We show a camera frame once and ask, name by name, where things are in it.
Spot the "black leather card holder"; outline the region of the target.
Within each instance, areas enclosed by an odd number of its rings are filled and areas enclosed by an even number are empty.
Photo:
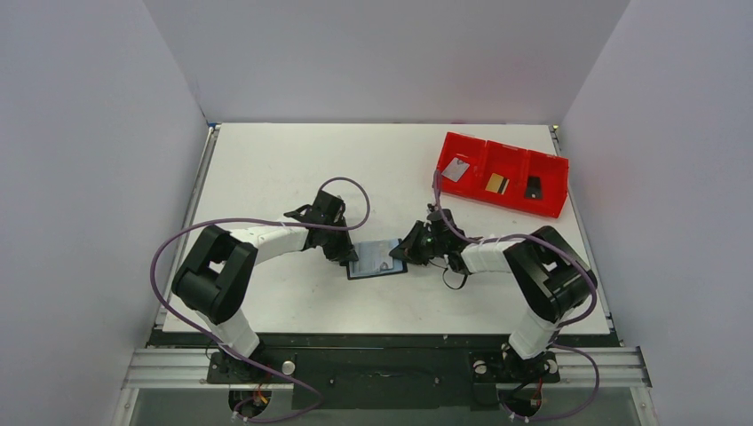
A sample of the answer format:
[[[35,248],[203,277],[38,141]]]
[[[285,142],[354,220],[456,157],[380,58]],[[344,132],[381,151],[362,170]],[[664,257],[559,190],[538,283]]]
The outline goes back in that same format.
[[[400,239],[362,241],[354,244],[356,261],[346,264],[348,280],[364,280],[408,272],[408,264],[390,255],[401,243]]]

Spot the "silver grey credit card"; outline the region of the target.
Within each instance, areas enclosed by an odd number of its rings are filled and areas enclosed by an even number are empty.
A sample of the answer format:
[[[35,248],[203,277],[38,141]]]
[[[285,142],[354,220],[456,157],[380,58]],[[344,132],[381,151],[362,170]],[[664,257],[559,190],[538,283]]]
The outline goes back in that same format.
[[[468,162],[464,161],[462,158],[453,157],[442,170],[441,175],[444,178],[457,183],[469,168],[470,164]]]

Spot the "black credit card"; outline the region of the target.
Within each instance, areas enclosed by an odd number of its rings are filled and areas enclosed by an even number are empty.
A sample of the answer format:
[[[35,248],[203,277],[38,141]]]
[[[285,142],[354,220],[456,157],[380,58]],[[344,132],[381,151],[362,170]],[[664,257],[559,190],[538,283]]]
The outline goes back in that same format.
[[[542,181],[537,176],[529,176],[524,192],[524,197],[529,200],[541,200],[543,198]]]

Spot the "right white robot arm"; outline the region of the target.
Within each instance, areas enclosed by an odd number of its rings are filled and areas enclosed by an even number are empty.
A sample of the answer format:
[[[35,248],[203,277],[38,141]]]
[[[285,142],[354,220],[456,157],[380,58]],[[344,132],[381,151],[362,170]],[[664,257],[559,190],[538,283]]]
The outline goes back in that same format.
[[[390,255],[421,265],[441,257],[463,276],[512,274],[527,303],[500,357],[502,370],[513,379],[531,373],[559,331],[587,318],[597,304],[594,273],[549,225],[530,234],[472,238],[456,226],[449,209],[436,209],[416,222]]]

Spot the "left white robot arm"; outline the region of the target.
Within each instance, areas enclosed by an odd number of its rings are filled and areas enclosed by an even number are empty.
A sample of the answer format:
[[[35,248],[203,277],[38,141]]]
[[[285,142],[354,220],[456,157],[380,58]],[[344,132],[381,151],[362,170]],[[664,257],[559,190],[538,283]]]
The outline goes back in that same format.
[[[244,382],[265,369],[261,339],[242,311],[258,264],[288,253],[320,248],[340,265],[358,256],[346,231],[345,202],[320,190],[311,204],[287,212],[279,222],[240,230],[206,226],[194,241],[171,283],[171,293],[206,323],[232,356],[230,369]]]

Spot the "red plastic divided tray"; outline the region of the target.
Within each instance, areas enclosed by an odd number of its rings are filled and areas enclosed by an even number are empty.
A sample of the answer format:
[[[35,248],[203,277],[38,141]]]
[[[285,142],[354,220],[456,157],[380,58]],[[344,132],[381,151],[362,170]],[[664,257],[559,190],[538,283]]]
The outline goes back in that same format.
[[[493,140],[449,132],[436,170],[442,193],[541,217],[567,200],[568,159]]]

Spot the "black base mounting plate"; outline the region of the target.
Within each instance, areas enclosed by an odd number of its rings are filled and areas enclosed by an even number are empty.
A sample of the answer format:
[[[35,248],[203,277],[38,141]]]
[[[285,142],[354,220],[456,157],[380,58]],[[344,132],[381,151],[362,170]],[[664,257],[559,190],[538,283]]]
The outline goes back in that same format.
[[[264,334],[253,359],[274,377],[222,351],[210,356],[206,380],[268,394],[288,377],[292,406],[324,409],[496,409],[501,397],[527,399],[538,384],[558,383],[551,351],[531,361],[506,349],[506,335]]]

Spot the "aluminium rail frame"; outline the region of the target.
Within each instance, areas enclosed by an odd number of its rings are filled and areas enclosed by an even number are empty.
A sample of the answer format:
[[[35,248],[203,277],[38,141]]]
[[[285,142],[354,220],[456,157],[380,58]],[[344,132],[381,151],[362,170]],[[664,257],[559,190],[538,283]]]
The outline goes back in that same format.
[[[649,387],[650,377],[638,347],[587,348],[596,361],[600,386]],[[123,380],[126,389],[212,389],[249,390],[250,384],[215,384],[207,381],[212,351],[204,349],[137,349]],[[591,387],[594,372],[582,355],[556,350],[559,364],[559,387]]]

